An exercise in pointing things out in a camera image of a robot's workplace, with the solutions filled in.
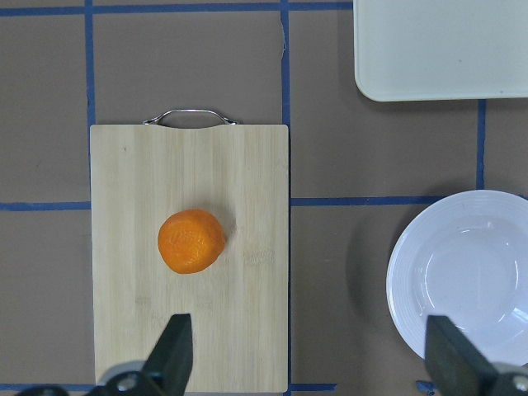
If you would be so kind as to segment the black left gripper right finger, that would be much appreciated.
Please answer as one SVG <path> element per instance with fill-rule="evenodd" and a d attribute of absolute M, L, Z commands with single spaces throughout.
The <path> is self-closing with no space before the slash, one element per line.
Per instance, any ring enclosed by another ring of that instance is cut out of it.
<path fill-rule="evenodd" d="M 485 395 L 497 370 L 446 316 L 427 318 L 425 367 L 443 395 Z"/>

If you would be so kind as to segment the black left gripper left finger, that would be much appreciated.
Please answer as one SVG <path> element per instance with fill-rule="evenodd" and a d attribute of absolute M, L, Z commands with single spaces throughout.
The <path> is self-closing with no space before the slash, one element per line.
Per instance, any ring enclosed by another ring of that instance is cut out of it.
<path fill-rule="evenodd" d="M 183 395 L 193 367 L 191 315 L 174 314 L 161 333 L 142 372 L 159 395 Z"/>

